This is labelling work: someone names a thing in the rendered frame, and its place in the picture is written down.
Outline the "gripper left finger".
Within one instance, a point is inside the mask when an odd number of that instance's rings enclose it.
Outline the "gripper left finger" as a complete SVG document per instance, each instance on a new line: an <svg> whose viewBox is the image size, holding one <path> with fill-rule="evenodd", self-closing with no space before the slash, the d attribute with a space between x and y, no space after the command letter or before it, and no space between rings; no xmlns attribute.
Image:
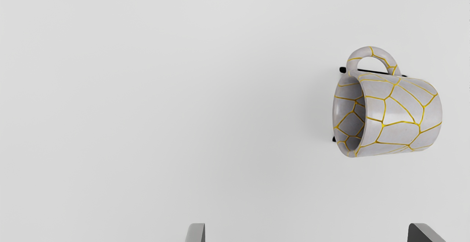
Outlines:
<svg viewBox="0 0 470 242"><path fill-rule="evenodd" d="M190 224L185 242L205 242L205 223Z"/></svg>

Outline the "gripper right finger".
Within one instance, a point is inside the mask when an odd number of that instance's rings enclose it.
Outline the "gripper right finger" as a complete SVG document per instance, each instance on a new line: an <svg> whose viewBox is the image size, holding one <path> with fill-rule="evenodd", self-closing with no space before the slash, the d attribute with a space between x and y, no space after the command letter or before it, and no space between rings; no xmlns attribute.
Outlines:
<svg viewBox="0 0 470 242"><path fill-rule="evenodd" d="M408 242L445 242L429 225L411 223L408 227Z"/></svg>

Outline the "grey mug with gold cracks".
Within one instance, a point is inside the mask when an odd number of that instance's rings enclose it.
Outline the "grey mug with gold cracks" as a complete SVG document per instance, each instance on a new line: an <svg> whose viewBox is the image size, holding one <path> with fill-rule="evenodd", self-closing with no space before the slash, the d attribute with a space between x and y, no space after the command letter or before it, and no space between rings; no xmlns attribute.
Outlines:
<svg viewBox="0 0 470 242"><path fill-rule="evenodd" d="M333 98L332 125L347 157L423 151L433 145L442 124L436 89L404 77L385 50L366 46L348 58Z"/></svg>

